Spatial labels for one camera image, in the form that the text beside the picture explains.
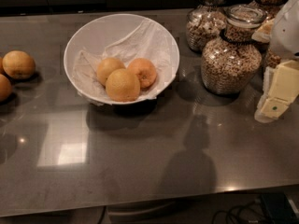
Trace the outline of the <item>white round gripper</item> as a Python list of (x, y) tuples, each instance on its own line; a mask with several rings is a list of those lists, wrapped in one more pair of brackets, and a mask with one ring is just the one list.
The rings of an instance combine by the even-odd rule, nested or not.
[(282, 59), (275, 68), (263, 74), (263, 95), (254, 118), (261, 123), (279, 119), (299, 95), (299, 0), (288, 0), (274, 20), (267, 21), (251, 36), (254, 41), (268, 43)]

